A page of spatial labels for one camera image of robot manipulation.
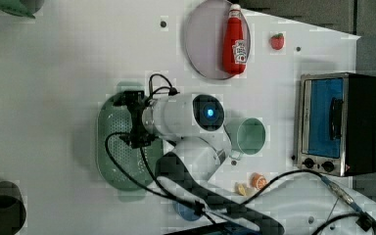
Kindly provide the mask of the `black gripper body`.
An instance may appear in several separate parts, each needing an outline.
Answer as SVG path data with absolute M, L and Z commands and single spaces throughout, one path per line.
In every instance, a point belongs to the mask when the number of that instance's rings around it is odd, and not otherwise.
M 132 149 L 148 147 L 156 139 L 149 133 L 143 124 L 143 112 L 147 108 L 147 97 L 143 90 L 126 90 L 119 92 L 114 96 L 113 106 L 125 106 L 131 116 L 131 130 L 129 133 L 122 134 L 120 139 Z

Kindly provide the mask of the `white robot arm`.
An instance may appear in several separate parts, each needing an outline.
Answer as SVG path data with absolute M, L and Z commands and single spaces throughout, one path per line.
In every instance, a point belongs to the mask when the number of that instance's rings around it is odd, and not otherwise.
M 353 224 L 344 227 L 344 235 L 354 235 L 357 229 L 376 235 L 376 215 L 358 204 L 360 195 L 321 173 L 284 192 L 280 183 L 293 176 L 284 172 L 243 202 L 213 190 L 211 175 L 229 157 L 234 139 L 224 126 L 224 109 L 213 96 L 171 91 L 156 98 L 127 90 L 115 95 L 113 104 L 129 113 L 131 129 L 120 135 L 129 147 L 144 149 L 157 139 L 173 143 L 150 174 L 162 195 L 196 213 L 210 212 L 261 235 L 319 235 L 346 218 Z

